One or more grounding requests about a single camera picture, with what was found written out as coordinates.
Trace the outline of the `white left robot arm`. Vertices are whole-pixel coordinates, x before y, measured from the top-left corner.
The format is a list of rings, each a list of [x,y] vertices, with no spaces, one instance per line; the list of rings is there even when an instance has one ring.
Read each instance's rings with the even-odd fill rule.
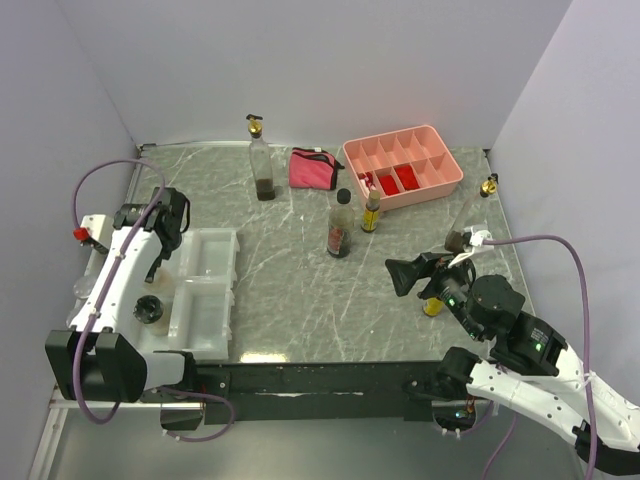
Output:
[[[57,386],[74,400],[78,384],[86,401],[133,403],[163,387],[176,401],[200,388],[193,355],[171,347],[135,346],[142,323],[134,316],[144,284],[178,249],[189,200],[175,188],[155,189],[158,204],[134,230],[146,206],[125,204],[116,213],[108,255],[82,309],[65,330],[49,333],[45,352]]]

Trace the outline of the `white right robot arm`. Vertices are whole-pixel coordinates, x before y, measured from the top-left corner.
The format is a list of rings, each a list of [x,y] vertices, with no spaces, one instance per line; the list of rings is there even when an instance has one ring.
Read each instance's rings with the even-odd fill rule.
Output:
[[[385,267],[397,296],[426,280],[420,299],[441,301],[471,339],[493,344],[487,359],[450,348],[435,374],[416,385],[423,394],[484,397],[547,427],[597,470],[638,474],[638,406],[589,374],[561,334],[525,312],[524,296],[504,276],[477,276],[471,260],[431,252],[388,259]]]

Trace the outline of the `small yellow label bottle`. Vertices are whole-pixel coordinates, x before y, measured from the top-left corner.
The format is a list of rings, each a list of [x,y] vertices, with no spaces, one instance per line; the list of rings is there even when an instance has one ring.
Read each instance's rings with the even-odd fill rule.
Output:
[[[434,318],[440,314],[444,308],[444,303],[438,297],[427,299],[423,305],[423,312],[426,316]]]

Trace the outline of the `shaker jar chrome black lid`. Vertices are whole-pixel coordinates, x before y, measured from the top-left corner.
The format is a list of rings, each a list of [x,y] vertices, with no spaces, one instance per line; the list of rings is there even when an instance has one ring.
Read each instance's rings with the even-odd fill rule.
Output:
[[[155,295],[140,297],[135,304],[135,319],[155,336],[168,333],[170,314],[164,303]]]

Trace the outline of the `round shaker black spout lid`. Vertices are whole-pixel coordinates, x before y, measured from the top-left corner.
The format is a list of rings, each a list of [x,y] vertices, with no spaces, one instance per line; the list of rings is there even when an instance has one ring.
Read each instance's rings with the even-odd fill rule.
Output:
[[[151,282],[144,282],[144,288],[154,295],[172,295],[175,290],[171,272],[159,267]]]

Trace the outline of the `white plastic divided tray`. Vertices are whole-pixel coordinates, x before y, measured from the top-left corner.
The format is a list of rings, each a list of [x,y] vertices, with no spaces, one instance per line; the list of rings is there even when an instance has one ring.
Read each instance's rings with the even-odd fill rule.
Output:
[[[168,333],[155,336],[135,319],[133,310],[140,297],[154,295],[144,288],[144,279],[161,242],[156,233],[140,229],[124,246],[130,231],[124,227],[113,233],[92,293],[69,327],[84,331],[89,316],[96,312],[94,333],[110,329],[139,352],[177,350],[197,360],[228,359],[240,251],[237,232],[197,228],[182,235],[180,246],[161,265],[171,272],[175,290],[172,295],[155,295],[170,314]]]

